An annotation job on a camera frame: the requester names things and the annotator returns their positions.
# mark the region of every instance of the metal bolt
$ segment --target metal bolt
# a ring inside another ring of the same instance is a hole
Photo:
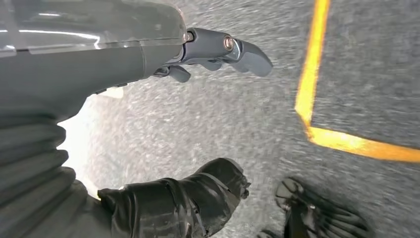
[[[184,41],[185,42],[190,42],[194,40],[194,35],[191,32],[187,32],[186,34],[184,34]]]
[[[227,51],[233,50],[233,38],[229,35],[225,36],[223,39],[223,46]]]

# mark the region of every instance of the yellow line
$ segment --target yellow line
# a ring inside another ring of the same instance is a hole
[[[315,1],[311,34],[295,105],[295,110],[301,117],[309,141],[320,146],[379,160],[420,162],[420,150],[418,149],[391,145],[311,126],[318,69],[321,62],[323,39],[330,5],[330,0]]]

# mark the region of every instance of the gray floor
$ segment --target gray floor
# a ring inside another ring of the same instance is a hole
[[[272,193],[287,175],[359,209],[377,237],[420,237],[420,165],[350,155],[305,138],[293,107],[312,1],[175,2],[189,26],[259,45],[273,60],[272,74],[191,67],[194,79],[186,84],[151,78],[125,87],[123,99],[92,97],[81,113],[89,159],[77,170],[99,188],[120,187],[180,179],[206,161],[231,157],[253,185],[217,238],[281,230]],[[315,125],[420,147],[419,12],[419,1],[332,1]]]

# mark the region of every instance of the gray plastic casing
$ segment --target gray plastic casing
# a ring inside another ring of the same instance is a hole
[[[54,14],[66,17],[48,18]],[[172,6],[120,0],[0,0],[3,27],[1,109],[61,115],[57,121],[74,116],[93,92],[151,76],[179,54],[186,32]],[[70,31],[100,41],[57,33]]]

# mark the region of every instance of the robotic finger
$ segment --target robotic finger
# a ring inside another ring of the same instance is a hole
[[[268,56],[256,45],[235,39],[229,34],[202,28],[189,28],[186,43],[179,55],[159,68],[154,76],[171,76],[186,82],[191,75],[181,65],[199,64],[210,71],[230,64],[239,72],[267,76],[273,67]]]

